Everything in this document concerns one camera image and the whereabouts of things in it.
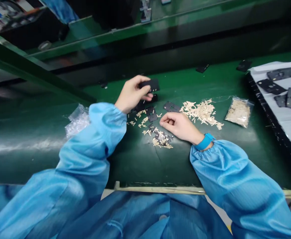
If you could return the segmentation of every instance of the blue sleeve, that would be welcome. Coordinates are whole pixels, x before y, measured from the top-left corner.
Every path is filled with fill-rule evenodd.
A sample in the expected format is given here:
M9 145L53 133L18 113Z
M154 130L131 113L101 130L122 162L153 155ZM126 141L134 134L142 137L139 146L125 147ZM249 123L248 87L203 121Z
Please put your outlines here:
M280 186L239 146L214 141L191 148L190 161L207 195L228 214L235 238L291 238L291 212Z
M0 238L51 238L101 198L110 156L126 132L114 105L90 106L91 124L60 150L56 169L34 174L0 212Z

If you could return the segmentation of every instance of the right hand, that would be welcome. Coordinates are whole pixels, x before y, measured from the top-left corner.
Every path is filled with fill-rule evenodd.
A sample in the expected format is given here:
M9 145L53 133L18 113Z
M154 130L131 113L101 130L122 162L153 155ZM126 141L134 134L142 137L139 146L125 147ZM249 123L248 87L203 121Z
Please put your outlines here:
M199 144L204 139L204 135L183 113L166 113L161 118L160 125L179 139L189 141L194 145Z

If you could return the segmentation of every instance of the hand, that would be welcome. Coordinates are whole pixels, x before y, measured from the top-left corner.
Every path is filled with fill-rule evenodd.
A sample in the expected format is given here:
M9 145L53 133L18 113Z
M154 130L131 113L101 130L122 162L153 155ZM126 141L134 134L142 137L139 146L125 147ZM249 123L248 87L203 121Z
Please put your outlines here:
M141 89L138 87L141 82L149 80L150 78L146 76L137 75L126 81L115 106L123 113L127 114L136 107L140 100L151 101L153 94L148 94L151 87L149 85L144 86Z
M204 139L204 134L192 124L187 115L182 113L166 113L161 118L160 125L179 139L189 141L194 145L198 145ZM213 143L211 142L205 150L212 146Z

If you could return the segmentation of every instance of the green workbench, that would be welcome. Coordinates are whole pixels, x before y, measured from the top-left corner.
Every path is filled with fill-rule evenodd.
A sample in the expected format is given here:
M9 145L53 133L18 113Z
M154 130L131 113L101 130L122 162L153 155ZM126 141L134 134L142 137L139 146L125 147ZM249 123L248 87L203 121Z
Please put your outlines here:
M252 61L252 66L291 61L291 52ZM199 103L212 99L215 119L224 123L222 130L199 121L196 126L203 133L209 132L217 139L239 145L262 171L283 189L291 190L291 170L287 159L282 157L259 103L255 104L247 129L224 120L232 96L256 102L244 81L245 73L236 70L238 63L239 60L210 65L203 74L190 68L149 76L158 78L160 83L159 101L154 104L156 112L164 114L162 107L167 101L182 105L184 101ZM124 82L111 82L107 89L90 86L84 90L99 102L114 103ZM66 141L64 127L69 123L67 117L76 107L76 103L51 94L0 104L0 184L24 184L33 173L57 165L58 152ZM129 119L134 119L134 116L129 115ZM165 131L158 121L153 124ZM171 142L173 149L153 147L152 137L144 136L143 130L138 127L138 122L135 126L127 126L126 135L109 158L107 188L113 188L116 181L120 181L121 187L202 186L189 162L190 144L175 138Z

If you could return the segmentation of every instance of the left hand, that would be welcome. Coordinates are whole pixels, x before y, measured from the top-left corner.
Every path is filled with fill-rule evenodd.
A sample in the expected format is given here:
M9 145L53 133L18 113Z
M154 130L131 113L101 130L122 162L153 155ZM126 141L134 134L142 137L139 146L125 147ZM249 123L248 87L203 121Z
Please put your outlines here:
M139 89L139 84L144 81L149 81L150 78L142 75L137 75L134 78L126 81L122 88L115 106L123 113L129 113L140 100L151 101L153 94L148 93L151 89L149 85Z

